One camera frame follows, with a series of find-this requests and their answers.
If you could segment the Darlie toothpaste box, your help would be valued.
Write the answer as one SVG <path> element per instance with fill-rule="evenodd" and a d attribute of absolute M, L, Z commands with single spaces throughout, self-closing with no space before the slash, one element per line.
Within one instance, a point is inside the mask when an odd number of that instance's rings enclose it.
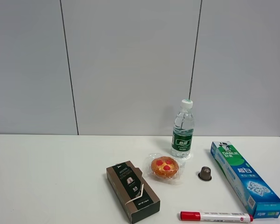
<path fill-rule="evenodd" d="M 280 198 L 229 141 L 212 142 L 210 153 L 254 219 L 279 217 Z"/>

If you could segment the clear water bottle green label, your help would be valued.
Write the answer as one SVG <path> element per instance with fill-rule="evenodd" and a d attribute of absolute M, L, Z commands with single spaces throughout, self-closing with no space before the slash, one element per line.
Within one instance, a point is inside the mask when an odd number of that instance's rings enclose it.
<path fill-rule="evenodd" d="M 177 158 L 187 158 L 190 154 L 194 132 L 193 101 L 183 99 L 174 121 L 171 154 Z"/>

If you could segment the brown coffee capsule box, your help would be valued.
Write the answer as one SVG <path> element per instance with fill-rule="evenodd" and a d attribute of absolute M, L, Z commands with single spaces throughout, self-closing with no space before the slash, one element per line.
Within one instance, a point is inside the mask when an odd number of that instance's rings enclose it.
<path fill-rule="evenodd" d="M 160 211 L 161 201 L 142 174 L 131 161 L 106 169 L 107 179 L 132 224 Z"/>

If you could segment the red white marker pen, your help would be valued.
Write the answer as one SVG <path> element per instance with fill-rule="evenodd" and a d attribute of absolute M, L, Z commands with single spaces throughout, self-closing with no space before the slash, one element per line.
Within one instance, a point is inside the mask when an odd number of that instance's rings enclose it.
<path fill-rule="evenodd" d="M 250 223 L 253 221 L 253 216 L 248 213 L 181 211 L 180 219 L 182 221 Z"/>

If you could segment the brown coffee capsule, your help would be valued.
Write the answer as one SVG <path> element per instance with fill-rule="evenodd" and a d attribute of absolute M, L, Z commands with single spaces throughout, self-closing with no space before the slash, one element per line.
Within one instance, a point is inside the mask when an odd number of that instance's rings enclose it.
<path fill-rule="evenodd" d="M 204 182 L 209 182 L 212 179 L 211 169 L 209 167 L 202 167 L 200 172 L 198 173 L 198 178 Z"/>

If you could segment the wrapped fruit tart pastry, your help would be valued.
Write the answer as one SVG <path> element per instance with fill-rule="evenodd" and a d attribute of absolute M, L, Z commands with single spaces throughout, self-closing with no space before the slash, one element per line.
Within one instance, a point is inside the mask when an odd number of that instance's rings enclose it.
<path fill-rule="evenodd" d="M 143 177 L 148 177 L 165 184 L 182 183 L 185 160 L 160 153 L 149 154 L 143 163 Z"/>

